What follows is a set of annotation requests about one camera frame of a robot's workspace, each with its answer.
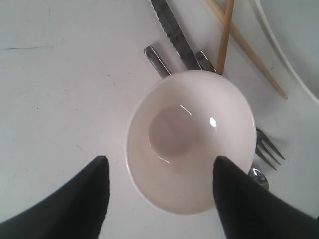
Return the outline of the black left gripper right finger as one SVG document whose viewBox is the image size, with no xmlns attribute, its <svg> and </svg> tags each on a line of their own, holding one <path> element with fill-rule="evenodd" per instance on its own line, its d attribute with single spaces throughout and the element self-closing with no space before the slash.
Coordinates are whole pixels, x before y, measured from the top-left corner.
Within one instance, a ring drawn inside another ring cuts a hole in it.
<svg viewBox="0 0 319 239">
<path fill-rule="evenodd" d="M 317 239 L 319 221 L 253 181 L 229 158 L 215 159 L 212 190 L 228 239 Z"/>
</svg>

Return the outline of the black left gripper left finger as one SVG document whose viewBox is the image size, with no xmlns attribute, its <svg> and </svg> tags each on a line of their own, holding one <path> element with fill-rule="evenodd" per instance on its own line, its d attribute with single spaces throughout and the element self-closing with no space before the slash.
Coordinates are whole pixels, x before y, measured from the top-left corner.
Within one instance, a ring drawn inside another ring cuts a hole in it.
<svg viewBox="0 0 319 239">
<path fill-rule="evenodd" d="M 0 224 L 2 239 L 97 239 L 110 200 L 109 162 L 97 156 L 50 196 Z"/>
</svg>

